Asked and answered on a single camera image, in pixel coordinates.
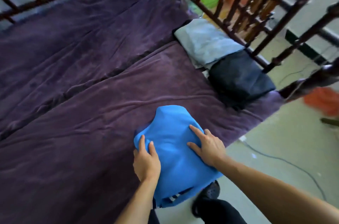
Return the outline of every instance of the red object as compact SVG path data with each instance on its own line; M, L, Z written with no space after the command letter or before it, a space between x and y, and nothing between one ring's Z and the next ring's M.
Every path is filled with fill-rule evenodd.
M339 115L339 93L330 87L317 87L304 96L308 106L319 109L327 116Z

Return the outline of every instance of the person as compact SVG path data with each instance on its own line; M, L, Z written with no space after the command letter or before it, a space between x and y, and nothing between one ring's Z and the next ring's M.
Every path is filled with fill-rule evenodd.
M226 155L223 142L206 129L190 128L201 140L201 148L194 143L188 146L209 166L229 178L265 215L272 224L322 223L338 224L339 210L315 197L304 194L291 185L265 175L234 161ZM116 224L159 223L152 209L153 195L160 175L161 165L154 144L149 152L145 137L139 143L139 152L134 151L134 171L140 185L128 205L121 212ZM217 199L220 188L217 182L203 189L192 205L192 213L206 224L245 224L239 212L228 202Z

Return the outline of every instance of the mattress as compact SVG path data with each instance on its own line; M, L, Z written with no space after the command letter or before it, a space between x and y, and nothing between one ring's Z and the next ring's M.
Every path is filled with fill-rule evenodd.
M70 0L0 33L1 140L173 41L187 19L181 0Z
M282 104L272 91L244 110L226 108L170 42L0 143L0 222L113 223L139 183L134 131L159 106L185 107L228 146Z

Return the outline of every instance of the shoe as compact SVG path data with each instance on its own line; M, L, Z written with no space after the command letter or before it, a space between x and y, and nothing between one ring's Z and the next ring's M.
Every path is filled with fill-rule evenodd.
M194 200L192 204L192 214L199 218L199 213L197 211L197 203L202 198L210 198L210 199L218 199L220 195L220 186L218 181L214 180L214 182L210 183L207 187L205 187L200 194L197 196L197 198Z

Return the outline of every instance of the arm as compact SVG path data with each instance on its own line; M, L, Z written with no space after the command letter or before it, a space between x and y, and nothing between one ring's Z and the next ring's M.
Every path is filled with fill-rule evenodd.
M115 224L147 224L152 209L152 200L160 175L160 161L153 142L149 144L150 153L145 148L145 136L139 141L139 152L134 150L134 171L141 181L137 191L121 212Z
M272 224L339 223L339 210L315 197L308 196L278 179L235 162L225 153L220 139L209 130L203 134L190 126L202 147L188 146L210 166L229 178L265 215Z

